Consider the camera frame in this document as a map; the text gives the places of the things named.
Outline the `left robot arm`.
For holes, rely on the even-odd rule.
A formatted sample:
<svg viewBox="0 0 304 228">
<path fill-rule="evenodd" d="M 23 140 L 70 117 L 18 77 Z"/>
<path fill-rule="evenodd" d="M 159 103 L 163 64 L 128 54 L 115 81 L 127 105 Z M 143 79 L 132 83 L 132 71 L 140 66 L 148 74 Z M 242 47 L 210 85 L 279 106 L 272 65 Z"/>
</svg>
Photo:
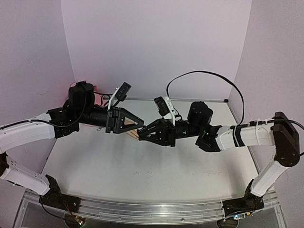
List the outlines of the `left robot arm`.
<svg viewBox="0 0 304 228">
<path fill-rule="evenodd" d="M 0 178 L 32 190 L 55 208 L 64 204 L 64 196 L 55 178 L 42 176 L 17 164 L 7 151 L 35 141 L 58 139 L 80 130 L 80 124 L 102 127 L 106 133 L 121 134 L 143 127 L 144 121 L 125 108 L 123 102 L 131 85 L 123 83 L 106 104 L 96 104 L 98 94 L 94 86 L 85 81 L 78 82 L 68 90 L 68 99 L 60 108 L 0 128 Z"/>
</svg>

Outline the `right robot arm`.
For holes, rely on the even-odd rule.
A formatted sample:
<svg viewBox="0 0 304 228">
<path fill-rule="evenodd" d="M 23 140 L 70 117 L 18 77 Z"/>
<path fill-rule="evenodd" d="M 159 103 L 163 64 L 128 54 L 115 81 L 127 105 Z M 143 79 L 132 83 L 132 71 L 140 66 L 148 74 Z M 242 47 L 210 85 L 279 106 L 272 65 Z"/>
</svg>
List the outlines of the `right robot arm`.
<svg viewBox="0 0 304 228">
<path fill-rule="evenodd" d="M 271 162 L 254 178 L 241 198 L 222 203 L 225 217 L 238 219 L 264 208 L 263 196 L 287 169 L 294 167 L 303 153 L 294 125 L 283 112 L 271 119 L 251 121 L 232 126 L 212 126 L 213 111 L 204 102 L 193 102 L 186 120 L 157 119 L 138 130 L 140 141 L 174 147 L 177 139 L 197 137 L 195 144 L 205 152 L 221 152 L 231 148 L 269 145 L 275 146 Z"/>
</svg>

